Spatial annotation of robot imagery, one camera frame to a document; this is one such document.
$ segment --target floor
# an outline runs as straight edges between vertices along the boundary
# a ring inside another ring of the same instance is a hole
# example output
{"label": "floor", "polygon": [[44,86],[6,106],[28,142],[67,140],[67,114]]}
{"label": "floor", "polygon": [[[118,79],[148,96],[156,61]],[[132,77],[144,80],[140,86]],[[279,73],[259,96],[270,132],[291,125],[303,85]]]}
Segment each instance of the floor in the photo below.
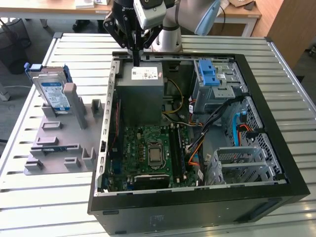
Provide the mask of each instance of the floor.
{"label": "floor", "polygon": [[[50,45],[54,32],[73,33],[72,25],[74,20],[48,20],[48,27],[44,29],[39,20],[24,21],[32,44],[27,48],[26,53],[31,63],[41,63]],[[82,33],[96,33],[97,22],[91,21]],[[303,87],[316,102],[316,59],[308,56],[305,52],[294,69],[298,76],[305,76],[302,82]],[[11,75],[0,62],[0,82],[3,86],[23,85],[31,86],[26,75]],[[15,122],[23,107],[24,101],[29,93],[27,87],[7,88],[11,95],[10,101],[0,101],[0,139],[8,139]],[[0,143],[0,154],[4,149]]]}

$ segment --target black chassis edge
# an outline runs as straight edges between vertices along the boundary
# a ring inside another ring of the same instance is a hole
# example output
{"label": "black chassis edge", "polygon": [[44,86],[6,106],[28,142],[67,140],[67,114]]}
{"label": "black chassis edge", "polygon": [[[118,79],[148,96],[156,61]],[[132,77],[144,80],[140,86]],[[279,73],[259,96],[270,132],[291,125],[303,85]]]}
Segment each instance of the black chassis edge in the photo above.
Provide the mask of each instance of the black chassis edge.
{"label": "black chassis edge", "polygon": [[[280,129],[269,109],[269,106],[259,88],[259,85],[242,54],[203,54],[203,53],[144,53],[146,59],[152,59],[157,56],[173,56],[175,59],[180,57],[199,58],[199,57],[233,57],[239,67],[239,70],[249,89],[250,96],[254,102],[260,119],[266,130],[273,150],[278,158],[283,172],[286,175],[287,184],[268,185],[268,186],[252,186],[252,187],[234,187],[223,189],[201,189],[199,187],[194,191],[185,192],[169,192],[155,194],[139,194],[139,195],[119,195],[107,197],[94,197],[94,180],[96,171],[92,174],[92,184],[88,203],[88,213],[93,214],[94,211],[118,210],[126,208],[142,208],[153,206],[170,206],[183,205],[203,202],[217,202],[239,199],[256,199],[266,198],[267,200],[277,200],[277,204],[269,209],[269,212],[276,209],[282,204],[296,202],[310,194],[308,187],[294,161],[294,158],[281,134]],[[131,55],[126,52],[113,52],[113,56],[122,60],[132,60]],[[260,219],[266,212],[261,213],[255,218]]]}

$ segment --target label sticker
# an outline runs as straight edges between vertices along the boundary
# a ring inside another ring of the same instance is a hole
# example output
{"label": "label sticker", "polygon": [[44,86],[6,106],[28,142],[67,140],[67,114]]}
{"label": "label sticker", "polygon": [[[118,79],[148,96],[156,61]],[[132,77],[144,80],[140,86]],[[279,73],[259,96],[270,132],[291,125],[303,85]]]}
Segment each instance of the label sticker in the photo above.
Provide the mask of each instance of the label sticker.
{"label": "label sticker", "polygon": [[158,80],[158,70],[155,67],[135,67],[132,80]]}
{"label": "label sticker", "polygon": [[193,105],[189,105],[189,113],[193,114]]}
{"label": "label sticker", "polygon": [[60,82],[43,82],[43,92],[50,102],[50,105],[59,111],[67,111],[70,108],[67,97],[63,92],[63,86]]}
{"label": "label sticker", "polygon": [[210,161],[212,156],[210,154],[206,154],[205,161]]}
{"label": "label sticker", "polygon": [[224,73],[222,73],[222,74],[217,74],[217,78],[222,78],[222,79],[225,79],[226,77],[225,77],[225,74],[224,74]]}
{"label": "label sticker", "polygon": [[203,181],[204,175],[200,169],[198,170],[197,175]]}
{"label": "label sticker", "polygon": [[52,148],[46,148],[46,149],[42,149],[43,152],[53,152],[54,149]]}
{"label": "label sticker", "polygon": [[158,227],[164,223],[164,215],[151,216],[149,218],[149,225],[151,227]]}
{"label": "label sticker", "polygon": [[95,13],[108,14],[108,11],[95,11]]}

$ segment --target slatted aluminum table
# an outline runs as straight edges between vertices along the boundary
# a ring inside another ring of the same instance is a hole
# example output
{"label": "slatted aluminum table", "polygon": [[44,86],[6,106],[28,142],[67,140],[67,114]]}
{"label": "slatted aluminum table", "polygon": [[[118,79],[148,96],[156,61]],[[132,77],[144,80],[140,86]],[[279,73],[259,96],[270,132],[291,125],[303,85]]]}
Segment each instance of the slatted aluminum table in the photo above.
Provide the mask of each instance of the slatted aluminum table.
{"label": "slatted aluminum table", "polygon": [[[274,44],[263,38],[197,36],[183,36],[182,42],[185,52],[246,56],[311,194],[256,223],[146,236],[316,236],[316,108]],[[43,65],[67,64],[83,101],[100,98],[104,102],[112,51],[121,50],[108,35],[63,34],[52,40]],[[96,219],[87,214],[91,172],[23,174],[43,116],[41,105],[42,99],[33,86],[0,159],[0,234],[106,236]]]}

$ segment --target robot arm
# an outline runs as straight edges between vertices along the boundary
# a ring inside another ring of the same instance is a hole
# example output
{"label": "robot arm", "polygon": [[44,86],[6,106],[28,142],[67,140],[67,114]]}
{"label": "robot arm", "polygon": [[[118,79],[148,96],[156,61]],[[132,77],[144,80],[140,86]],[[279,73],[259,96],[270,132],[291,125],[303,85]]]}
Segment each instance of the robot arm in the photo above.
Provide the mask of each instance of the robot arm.
{"label": "robot arm", "polygon": [[219,5],[220,0],[114,0],[103,26],[122,48],[127,47],[138,67],[140,53],[170,24],[206,35]]}

